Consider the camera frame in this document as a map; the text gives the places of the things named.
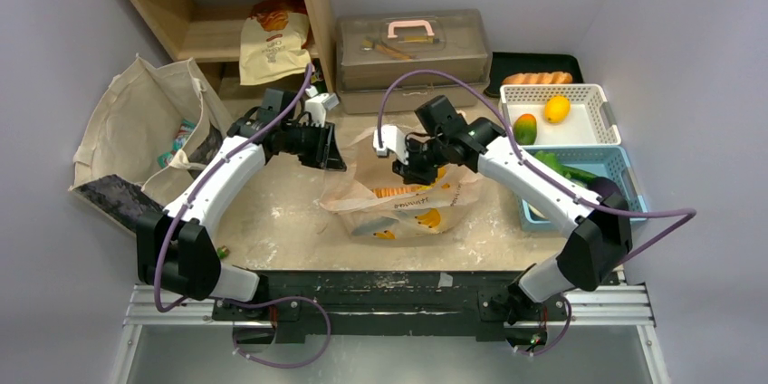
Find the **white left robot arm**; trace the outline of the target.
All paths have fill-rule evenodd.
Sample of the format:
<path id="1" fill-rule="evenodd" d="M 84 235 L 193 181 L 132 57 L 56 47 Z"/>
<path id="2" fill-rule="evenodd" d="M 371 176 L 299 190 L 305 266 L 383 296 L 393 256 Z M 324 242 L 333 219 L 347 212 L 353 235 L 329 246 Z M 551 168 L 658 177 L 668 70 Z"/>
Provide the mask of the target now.
<path id="1" fill-rule="evenodd" d="M 346 165 L 326 119 L 339 100 L 309 87 L 301 113 L 295 92 L 269 88 L 259 106 L 238 118 L 192 185 L 136 227 L 139 279 L 194 300 L 226 298 L 246 319 L 267 314 L 270 295 L 258 274 L 222 263 L 213 235 L 242 188 L 272 157 L 287 153 L 307 168 L 343 171 Z"/>

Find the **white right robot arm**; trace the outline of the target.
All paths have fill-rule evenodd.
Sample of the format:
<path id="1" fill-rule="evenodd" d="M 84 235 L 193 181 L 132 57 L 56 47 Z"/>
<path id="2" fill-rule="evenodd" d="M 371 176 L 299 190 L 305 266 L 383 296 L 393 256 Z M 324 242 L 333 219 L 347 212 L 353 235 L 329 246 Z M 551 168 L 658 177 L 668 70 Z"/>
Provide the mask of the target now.
<path id="1" fill-rule="evenodd" d="M 514 284 L 508 304 L 515 315 L 529 318 L 545 300 L 570 289 L 595 290 L 629 254 L 629 206 L 620 192 L 603 197 L 577 186 L 523 152 L 510 131 L 495 122 L 485 117 L 467 122 L 443 95 L 415 113 L 427 139 L 379 124 L 373 142 L 379 157 L 396 156 L 393 170 L 404 183 L 428 185 L 447 164 L 466 167 L 532 204 L 566 239 L 559 253 Z"/>

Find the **blue plastic basket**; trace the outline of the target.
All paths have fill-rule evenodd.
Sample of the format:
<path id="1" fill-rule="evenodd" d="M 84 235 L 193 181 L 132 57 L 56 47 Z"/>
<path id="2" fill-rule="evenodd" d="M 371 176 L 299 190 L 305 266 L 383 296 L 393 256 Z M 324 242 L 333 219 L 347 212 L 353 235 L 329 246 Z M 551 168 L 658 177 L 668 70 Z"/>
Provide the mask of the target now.
<path id="1" fill-rule="evenodd" d="M 540 150 L 550 151 L 564 166 L 579 168 L 598 177 L 609 178 L 619 185 L 631 211 L 648 211 L 644 197 L 635 184 L 629 157 L 621 146 L 529 146 L 523 149 L 527 154 L 532 155 Z M 586 187 L 577 181 L 571 182 L 578 187 Z"/>

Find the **translucent banana print plastic bag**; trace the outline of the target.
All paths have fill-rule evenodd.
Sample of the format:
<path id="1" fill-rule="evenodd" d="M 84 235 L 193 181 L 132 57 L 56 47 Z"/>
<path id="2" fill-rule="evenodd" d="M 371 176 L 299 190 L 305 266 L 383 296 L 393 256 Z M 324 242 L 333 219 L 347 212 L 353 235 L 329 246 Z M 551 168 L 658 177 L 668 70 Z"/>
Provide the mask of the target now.
<path id="1" fill-rule="evenodd" d="M 468 168 L 441 167 L 437 180 L 416 193 L 377 198 L 377 187 L 408 186 L 392 172 L 390 158 L 378 158 L 372 146 L 373 127 L 341 146 L 344 172 L 328 171 L 319 200 L 340 217 L 352 237 L 408 239 L 438 235 L 459 225 L 483 194 L 483 180 Z"/>

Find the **grey plastic toolbox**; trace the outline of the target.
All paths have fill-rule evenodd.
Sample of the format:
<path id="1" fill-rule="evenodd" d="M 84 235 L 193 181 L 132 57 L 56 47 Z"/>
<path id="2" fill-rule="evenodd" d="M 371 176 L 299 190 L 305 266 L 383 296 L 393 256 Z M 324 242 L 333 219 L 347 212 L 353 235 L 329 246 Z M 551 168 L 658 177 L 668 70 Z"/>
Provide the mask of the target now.
<path id="1" fill-rule="evenodd" d="M 343 16 L 334 88 L 348 114 L 412 111 L 437 95 L 476 104 L 492 52 L 476 9 Z"/>

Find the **white plastic basket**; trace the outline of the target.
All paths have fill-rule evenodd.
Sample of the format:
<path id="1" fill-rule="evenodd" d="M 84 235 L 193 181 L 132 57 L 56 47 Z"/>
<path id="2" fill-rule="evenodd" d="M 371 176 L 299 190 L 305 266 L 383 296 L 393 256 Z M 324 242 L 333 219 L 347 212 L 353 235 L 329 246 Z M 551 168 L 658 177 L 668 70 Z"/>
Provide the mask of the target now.
<path id="1" fill-rule="evenodd" d="M 621 136 L 598 84 L 506 84 L 499 110 L 520 142 L 544 146 L 619 145 Z"/>

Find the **snack packet in tote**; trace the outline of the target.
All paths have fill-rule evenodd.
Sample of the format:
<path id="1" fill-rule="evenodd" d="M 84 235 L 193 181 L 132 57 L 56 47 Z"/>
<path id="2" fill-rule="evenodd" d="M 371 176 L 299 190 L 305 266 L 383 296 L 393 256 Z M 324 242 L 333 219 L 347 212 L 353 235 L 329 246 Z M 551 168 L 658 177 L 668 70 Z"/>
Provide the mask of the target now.
<path id="1" fill-rule="evenodd" d="M 162 153 L 157 157 L 158 165 L 161 168 L 165 168 L 170 164 L 171 160 L 175 157 L 177 152 L 180 149 L 182 149 L 184 145 L 187 143 L 191 134 L 194 132 L 196 126 L 197 126 L 196 123 L 192 121 L 189 121 L 189 120 L 181 121 L 176 137 L 172 142 L 171 150 L 165 153 Z"/>

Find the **yellow mango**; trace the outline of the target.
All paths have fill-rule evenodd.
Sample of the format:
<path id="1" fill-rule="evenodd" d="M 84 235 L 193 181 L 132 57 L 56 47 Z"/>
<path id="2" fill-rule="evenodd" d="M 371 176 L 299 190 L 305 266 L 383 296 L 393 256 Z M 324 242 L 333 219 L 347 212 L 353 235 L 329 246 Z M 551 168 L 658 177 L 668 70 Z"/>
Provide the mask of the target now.
<path id="1" fill-rule="evenodd" d="M 544 105 L 543 117 L 551 124 L 559 124 L 567 119 L 571 111 L 568 98 L 558 95 L 550 98 Z"/>

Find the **bread paper bag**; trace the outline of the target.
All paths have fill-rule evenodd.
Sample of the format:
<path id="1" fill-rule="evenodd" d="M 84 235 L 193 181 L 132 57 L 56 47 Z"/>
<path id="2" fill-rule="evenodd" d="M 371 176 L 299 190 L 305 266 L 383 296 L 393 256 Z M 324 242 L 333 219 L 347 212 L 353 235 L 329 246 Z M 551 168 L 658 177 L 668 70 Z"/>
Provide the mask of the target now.
<path id="1" fill-rule="evenodd" d="M 303 73 L 311 26 L 303 0 L 266 0 L 254 5 L 240 34 L 239 77 L 244 86 L 263 85 Z"/>

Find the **black mounting rail base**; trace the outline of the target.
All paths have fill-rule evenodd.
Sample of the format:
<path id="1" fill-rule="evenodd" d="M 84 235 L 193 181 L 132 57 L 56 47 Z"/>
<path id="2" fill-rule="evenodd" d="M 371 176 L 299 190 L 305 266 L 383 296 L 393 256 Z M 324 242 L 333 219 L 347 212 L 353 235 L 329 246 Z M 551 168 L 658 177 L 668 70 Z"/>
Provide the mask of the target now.
<path id="1" fill-rule="evenodd" d="M 472 337 L 542 340 L 565 321 L 562 295 L 515 306 L 516 271 L 266 271 L 247 307 L 216 301 L 213 318 L 272 324 L 279 343 L 309 335 Z"/>

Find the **orange corn cob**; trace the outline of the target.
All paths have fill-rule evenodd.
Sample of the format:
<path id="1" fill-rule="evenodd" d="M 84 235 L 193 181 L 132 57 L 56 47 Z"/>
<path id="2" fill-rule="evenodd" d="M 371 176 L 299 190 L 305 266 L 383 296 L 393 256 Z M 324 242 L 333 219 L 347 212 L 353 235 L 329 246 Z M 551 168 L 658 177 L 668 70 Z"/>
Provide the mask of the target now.
<path id="1" fill-rule="evenodd" d="M 401 186 L 401 187 L 377 187 L 377 188 L 373 188 L 371 192 L 377 198 L 388 198 L 388 197 L 396 197 L 396 196 L 401 196 L 401 195 L 410 194 L 410 193 L 416 193 L 422 189 L 423 189 L 423 186 L 408 185 L 408 186 Z"/>

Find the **black tray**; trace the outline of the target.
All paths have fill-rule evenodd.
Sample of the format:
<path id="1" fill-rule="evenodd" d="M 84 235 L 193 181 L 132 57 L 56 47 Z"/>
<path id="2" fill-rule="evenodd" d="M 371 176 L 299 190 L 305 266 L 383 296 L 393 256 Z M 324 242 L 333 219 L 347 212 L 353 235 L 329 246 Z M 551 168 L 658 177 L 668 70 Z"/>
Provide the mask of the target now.
<path id="1" fill-rule="evenodd" d="M 484 95 L 498 99 L 504 78 L 517 73 L 568 72 L 575 83 L 584 83 L 578 60 L 570 54 L 493 52 L 490 83 Z"/>

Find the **purple eggplant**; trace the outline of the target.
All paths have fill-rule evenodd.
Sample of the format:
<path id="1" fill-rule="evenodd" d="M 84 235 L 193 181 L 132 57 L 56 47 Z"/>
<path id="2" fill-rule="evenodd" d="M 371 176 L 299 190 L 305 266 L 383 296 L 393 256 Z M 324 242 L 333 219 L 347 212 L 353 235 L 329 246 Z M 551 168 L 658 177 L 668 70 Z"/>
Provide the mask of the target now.
<path id="1" fill-rule="evenodd" d="M 587 184 L 587 189 L 599 194 L 602 198 L 610 197 L 614 194 L 622 196 L 619 185 L 613 180 L 605 177 L 595 177 Z"/>

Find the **red green mango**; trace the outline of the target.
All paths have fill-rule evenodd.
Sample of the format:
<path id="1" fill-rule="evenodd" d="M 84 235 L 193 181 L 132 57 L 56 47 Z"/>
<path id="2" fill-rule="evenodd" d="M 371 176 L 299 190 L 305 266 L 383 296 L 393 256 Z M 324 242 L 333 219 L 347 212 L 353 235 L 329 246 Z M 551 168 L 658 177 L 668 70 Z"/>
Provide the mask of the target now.
<path id="1" fill-rule="evenodd" d="M 530 113 L 517 118 L 512 126 L 514 139 L 521 146 L 533 145 L 537 140 L 537 119 Z"/>

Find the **bread loaf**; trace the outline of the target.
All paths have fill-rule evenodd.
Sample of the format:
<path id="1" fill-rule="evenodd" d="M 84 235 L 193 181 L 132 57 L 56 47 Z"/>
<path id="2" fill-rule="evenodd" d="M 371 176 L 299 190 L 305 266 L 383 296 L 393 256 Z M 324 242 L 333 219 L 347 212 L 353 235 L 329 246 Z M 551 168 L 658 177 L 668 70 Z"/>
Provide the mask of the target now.
<path id="1" fill-rule="evenodd" d="M 505 77 L 501 84 L 569 84 L 573 77 L 569 72 L 520 72 Z"/>

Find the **napa cabbage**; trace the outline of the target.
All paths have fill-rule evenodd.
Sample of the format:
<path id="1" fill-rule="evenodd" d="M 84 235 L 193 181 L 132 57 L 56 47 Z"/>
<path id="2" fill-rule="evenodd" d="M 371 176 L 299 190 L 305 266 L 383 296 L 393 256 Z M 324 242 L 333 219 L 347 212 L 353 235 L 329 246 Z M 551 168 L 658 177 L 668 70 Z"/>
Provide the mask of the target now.
<path id="1" fill-rule="evenodd" d="M 557 174 L 563 177 L 567 177 L 563 169 L 563 164 L 558 160 L 554 153 L 540 150 L 534 154 L 534 157 L 542 162 L 545 166 L 555 171 Z"/>

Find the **green cucumber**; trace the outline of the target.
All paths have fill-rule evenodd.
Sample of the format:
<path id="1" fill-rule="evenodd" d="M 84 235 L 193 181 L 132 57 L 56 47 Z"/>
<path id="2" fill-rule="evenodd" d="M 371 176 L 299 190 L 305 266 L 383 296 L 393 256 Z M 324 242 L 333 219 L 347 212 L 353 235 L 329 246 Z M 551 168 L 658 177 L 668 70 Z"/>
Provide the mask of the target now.
<path id="1" fill-rule="evenodd" d="M 590 173 L 589 171 L 585 171 L 579 168 L 574 168 L 570 166 L 563 166 L 562 167 L 562 174 L 571 181 L 577 181 L 584 186 L 589 185 L 595 178 L 598 176 Z"/>

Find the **beige canvas tote bag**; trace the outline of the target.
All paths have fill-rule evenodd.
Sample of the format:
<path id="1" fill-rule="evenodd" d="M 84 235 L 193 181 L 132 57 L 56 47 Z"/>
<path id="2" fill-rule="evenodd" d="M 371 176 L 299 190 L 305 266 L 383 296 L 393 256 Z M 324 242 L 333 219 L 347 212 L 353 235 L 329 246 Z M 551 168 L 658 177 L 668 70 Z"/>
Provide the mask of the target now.
<path id="1" fill-rule="evenodd" d="M 196 123 L 170 164 L 182 120 Z M 141 57 L 115 76 L 95 107 L 73 155 L 69 190 L 134 232 L 147 210 L 179 197 L 220 149 L 232 115 L 195 60 L 155 67 Z"/>

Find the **small green vegetable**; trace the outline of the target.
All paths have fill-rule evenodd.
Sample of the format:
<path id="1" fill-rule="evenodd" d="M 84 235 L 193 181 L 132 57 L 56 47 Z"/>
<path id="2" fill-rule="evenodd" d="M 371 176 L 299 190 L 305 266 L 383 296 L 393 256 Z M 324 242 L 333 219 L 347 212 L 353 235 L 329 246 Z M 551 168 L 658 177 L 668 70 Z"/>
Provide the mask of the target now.
<path id="1" fill-rule="evenodd" d="M 226 246 L 221 246 L 216 249 L 217 256 L 220 260 L 227 258 L 230 254 L 229 249 Z"/>

